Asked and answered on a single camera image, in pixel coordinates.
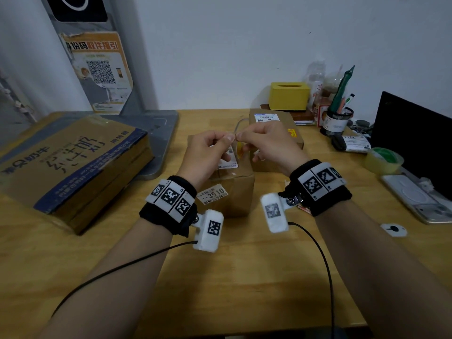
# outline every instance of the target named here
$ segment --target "wooden desk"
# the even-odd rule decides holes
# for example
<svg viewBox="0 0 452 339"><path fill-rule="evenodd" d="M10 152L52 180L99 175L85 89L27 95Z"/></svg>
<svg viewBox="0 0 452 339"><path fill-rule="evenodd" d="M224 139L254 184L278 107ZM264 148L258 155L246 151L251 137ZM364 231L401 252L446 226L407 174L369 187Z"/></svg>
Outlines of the wooden desk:
<svg viewBox="0 0 452 339"><path fill-rule="evenodd" d="M181 111L162 177L182 161L187 136L210 128L233 130L248 110ZM452 287L452 226L426 226L362 167L363 155L335 152L314 126L299 126L312 158L329 161L347 179L353 200L379 223L395 222L408 237L395 239ZM330 324L325 266L301 230L271 234L259 196L284 188L282 174L256 173L252 213L226 219L215 254L184 246L169 251L135 338L232 334ZM67 234L18 203L0 197L0 337L36 333L61 299L137 219L158 180L134 182L83 236ZM325 250L312 217L287 212ZM173 244L187 239L175 237ZM364 324L329 254L340 326Z"/></svg>

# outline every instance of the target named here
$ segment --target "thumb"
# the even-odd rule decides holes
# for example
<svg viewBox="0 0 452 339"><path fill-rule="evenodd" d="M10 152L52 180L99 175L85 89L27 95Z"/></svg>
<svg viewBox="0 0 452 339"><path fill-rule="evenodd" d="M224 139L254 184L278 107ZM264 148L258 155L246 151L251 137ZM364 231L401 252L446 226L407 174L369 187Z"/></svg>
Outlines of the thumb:
<svg viewBox="0 0 452 339"><path fill-rule="evenodd" d="M250 130L245 130L237 134L238 141L250 143L256 147L260 147L260 144L262 143L263 139L264 134L255 133Z"/></svg>
<svg viewBox="0 0 452 339"><path fill-rule="evenodd" d="M234 141L235 136L232 133L226 134L223 138L221 138L219 141L215 143L213 146L214 150L218 152L219 155L222 155L224 152L227 151L229 146Z"/></svg>

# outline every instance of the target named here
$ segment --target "orange and white poster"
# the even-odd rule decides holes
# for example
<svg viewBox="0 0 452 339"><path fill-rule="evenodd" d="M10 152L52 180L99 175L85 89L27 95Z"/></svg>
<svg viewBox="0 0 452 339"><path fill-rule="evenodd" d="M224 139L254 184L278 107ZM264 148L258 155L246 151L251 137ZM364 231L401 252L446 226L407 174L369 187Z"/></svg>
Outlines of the orange and white poster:
<svg viewBox="0 0 452 339"><path fill-rule="evenodd" d="M132 92L133 81L118 33L60 37L93 110L119 114Z"/></svg>

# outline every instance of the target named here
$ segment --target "brown notebook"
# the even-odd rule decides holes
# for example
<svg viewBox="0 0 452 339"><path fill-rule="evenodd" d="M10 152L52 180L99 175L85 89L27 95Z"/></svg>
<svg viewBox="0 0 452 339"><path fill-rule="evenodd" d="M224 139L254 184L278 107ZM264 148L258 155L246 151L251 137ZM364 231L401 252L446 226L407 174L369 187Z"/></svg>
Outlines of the brown notebook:
<svg viewBox="0 0 452 339"><path fill-rule="evenodd" d="M268 103L261 104L260 109L270 110L270 106L268 105ZM290 115L292 115L292 118L294 121L314 121L314 114L309 109L306 109L305 111L295 111L295 112L289 112L289 113L290 113Z"/></svg>

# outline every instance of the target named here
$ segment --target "black wristband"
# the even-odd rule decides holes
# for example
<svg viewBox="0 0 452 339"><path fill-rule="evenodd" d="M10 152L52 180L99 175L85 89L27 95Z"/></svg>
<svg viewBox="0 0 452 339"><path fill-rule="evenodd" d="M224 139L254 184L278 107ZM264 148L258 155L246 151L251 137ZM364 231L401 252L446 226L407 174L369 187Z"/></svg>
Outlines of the black wristband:
<svg viewBox="0 0 452 339"><path fill-rule="evenodd" d="M188 238L189 227L198 212L195 197L196 189L190 182L180 176L170 176L161 180L146 198L148 202L140 210L140 217Z"/></svg>
<svg viewBox="0 0 452 339"><path fill-rule="evenodd" d="M312 216L323 213L340 201L352 198L352 193L344 186L346 182L343 177L330 164L322 163L318 159L301 165L289 178L291 182L279 195L291 198L300 194L302 205L309 208Z"/></svg>

